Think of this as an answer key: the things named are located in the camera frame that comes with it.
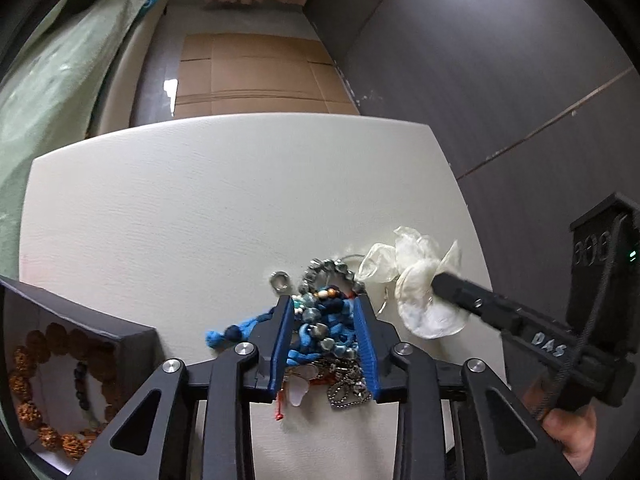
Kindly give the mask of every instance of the open box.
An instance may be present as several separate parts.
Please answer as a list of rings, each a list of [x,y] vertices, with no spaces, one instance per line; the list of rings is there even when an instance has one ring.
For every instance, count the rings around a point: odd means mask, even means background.
[[[94,366],[93,372],[105,383],[117,384],[119,398],[114,402],[116,406],[129,399],[163,361],[163,356],[158,334],[151,327],[97,312],[42,288],[0,276],[0,352],[3,352],[6,365],[0,371],[0,403],[7,430],[28,462],[57,480],[66,478],[76,462],[63,450],[46,450],[38,439],[37,431],[20,423],[17,407],[22,401],[10,388],[10,374],[16,368],[15,349],[25,346],[29,332],[39,330],[45,334],[52,323],[64,327],[63,333],[75,330],[76,335],[78,331],[85,334],[87,351],[94,352],[92,356],[98,355],[96,352],[101,352],[100,356],[113,356],[102,361],[113,364],[113,368],[101,375]],[[105,422],[107,402],[102,395],[102,383],[92,375],[94,361],[82,361],[90,365],[84,379],[85,395],[95,418],[98,422]],[[78,434],[89,427],[87,412],[80,408],[76,397],[74,370],[78,363],[78,359],[69,353],[56,355],[52,352],[46,362],[37,363],[34,375],[29,379],[33,403],[42,414],[43,422],[55,428],[60,435]]]

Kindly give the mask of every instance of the white lettering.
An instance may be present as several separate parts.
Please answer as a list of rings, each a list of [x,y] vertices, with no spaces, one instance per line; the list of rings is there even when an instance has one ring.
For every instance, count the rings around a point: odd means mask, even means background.
[[[552,352],[554,350],[554,343],[556,342],[555,339],[550,339],[549,341],[547,341],[545,343],[545,345],[542,347],[543,350],[546,350],[547,352]]]
[[[542,332],[538,332],[535,336],[533,336],[533,339],[531,340],[531,344],[539,345],[545,340],[545,337],[546,336]]]
[[[563,355],[565,348],[566,348],[566,345],[558,345],[556,347],[556,351],[554,352],[554,357],[560,357],[561,355]]]

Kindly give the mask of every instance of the red tassel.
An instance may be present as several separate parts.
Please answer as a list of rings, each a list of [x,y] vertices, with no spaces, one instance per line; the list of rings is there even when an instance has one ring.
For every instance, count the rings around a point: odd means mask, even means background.
[[[284,415],[282,414],[282,399],[284,397],[284,390],[280,390],[276,396],[276,420],[282,420]]]

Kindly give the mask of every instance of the blue gripper pad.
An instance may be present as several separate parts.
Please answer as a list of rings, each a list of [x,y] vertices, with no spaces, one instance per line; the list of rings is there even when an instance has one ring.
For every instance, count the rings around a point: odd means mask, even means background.
[[[276,398],[282,380],[284,378],[284,368],[287,365],[287,353],[289,353],[289,344],[291,342],[291,332],[293,330],[293,300],[289,300],[285,307],[285,312],[280,321],[280,329],[278,330],[278,338],[273,346],[273,354],[271,355],[271,373],[269,378],[268,391],[273,399]]]
[[[358,341],[358,354],[360,366],[367,383],[367,390],[371,392],[374,400],[378,400],[380,394],[380,381],[378,380],[378,358],[373,348],[369,327],[367,326],[362,304],[358,298],[353,300],[353,327],[356,329]]]

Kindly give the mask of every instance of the black device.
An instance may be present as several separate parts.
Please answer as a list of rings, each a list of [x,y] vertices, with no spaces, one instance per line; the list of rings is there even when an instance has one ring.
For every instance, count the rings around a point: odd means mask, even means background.
[[[617,316],[623,312],[625,320],[636,319],[638,266],[632,252],[638,243],[638,210],[614,195],[572,224],[575,240],[592,239],[595,233],[604,242],[594,258],[593,248],[578,247],[584,253],[574,260],[572,291],[578,292],[572,293],[568,314],[573,324],[450,274],[436,276],[434,293],[500,329],[558,375],[568,369],[556,405],[575,409],[595,396],[617,406],[634,376],[626,354],[636,350],[637,332],[633,324],[616,331],[609,309]],[[604,232],[610,238],[602,237]],[[602,254],[604,266],[598,259]],[[593,312],[575,299],[583,298],[582,280],[600,282],[589,289],[587,299],[598,307]],[[483,361],[441,362],[401,342],[395,327],[376,319],[366,294],[354,300],[353,309],[367,387],[376,402],[399,403],[394,480],[444,480],[441,399],[451,406],[459,480],[579,478],[557,444]],[[204,399],[202,479],[253,480],[249,403],[275,399],[293,322],[293,302],[281,296],[270,320],[258,323],[247,342],[217,359],[190,366],[179,359],[164,362],[105,428],[69,480],[185,480],[195,407]]]

